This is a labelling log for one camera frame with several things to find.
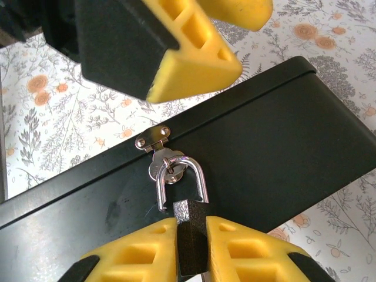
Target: black lockbox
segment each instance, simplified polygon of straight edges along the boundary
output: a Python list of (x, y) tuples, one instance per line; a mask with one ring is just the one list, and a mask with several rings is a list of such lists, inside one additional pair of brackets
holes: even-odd
[[(202, 166), (217, 214), (268, 232), (376, 167), (376, 138), (295, 57), (164, 122)], [(135, 138), (0, 205), (0, 281), (58, 281), (86, 252), (197, 199), (195, 176), (156, 206)]]

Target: padlock shackle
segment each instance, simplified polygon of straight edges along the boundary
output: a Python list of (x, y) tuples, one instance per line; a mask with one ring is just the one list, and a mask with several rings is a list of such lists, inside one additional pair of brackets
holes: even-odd
[[(184, 164), (191, 167), (196, 174), (196, 183), (199, 196), (201, 197), (204, 203), (209, 202), (209, 197), (207, 195), (206, 182), (204, 171), (201, 168), (200, 164), (188, 156), (175, 156), (171, 157), (168, 160), (168, 163), (171, 168), (174, 168), (177, 165)], [(157, 203), (158, 209), (162, 212), (166, 210), (166, 188), (165, 188), (165, 174), (167, 173), (167, 167), (165, 165), (161, 166), (157, 173)]]

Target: yellow foam padding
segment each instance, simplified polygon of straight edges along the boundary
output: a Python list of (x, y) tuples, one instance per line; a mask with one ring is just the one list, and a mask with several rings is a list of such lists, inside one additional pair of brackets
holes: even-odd
[(148, 102), (221, 90), (241, 75), (241, 63), (196, 0), (142, 1), (180, 44), (179, 50), (166, 51)]
[(220, 217), (206, 217), (211, 282), (310, 282), (288, 253), (301, 248)]
[(206, 14), (251, 31), (259, 31), (273, 13), (273, 0), (197, 0)]
[(100, 257), (85, 282), (175, 282), (176, 230), (164, 219), (85, 254)]

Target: screw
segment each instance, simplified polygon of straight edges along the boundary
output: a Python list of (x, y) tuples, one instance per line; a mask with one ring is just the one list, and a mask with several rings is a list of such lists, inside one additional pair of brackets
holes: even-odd
[(165, 127), (163, 127), (163, 128), (160, 130), (160, 132), (161, 132), (163, 135), (167, 135), (167, 134), (170, 133), (170, 129), (169, 129), (167, 126), (165, 126)]
[(141, 138), (141, 139), (137, 140), (136, 144), (137, 144), (138, 148), (142, 148), (142, 146), (145, 145), (145, 139)]

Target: floral wallpaper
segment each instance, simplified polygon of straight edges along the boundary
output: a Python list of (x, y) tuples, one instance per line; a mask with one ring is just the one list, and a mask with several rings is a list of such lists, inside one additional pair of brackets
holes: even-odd
[[(244, 65), (236, 84), (302, 55), (376, 134), (375, 0), (275, 0), (258, 32), (213, 23)], [(42, 35), (0, 49), (0, 71), (10, 197), (218, 94), (134, 99), (85, 80)], [(376, 281), (376, 171), (270, 234), (306, 249), (336, 282)]]

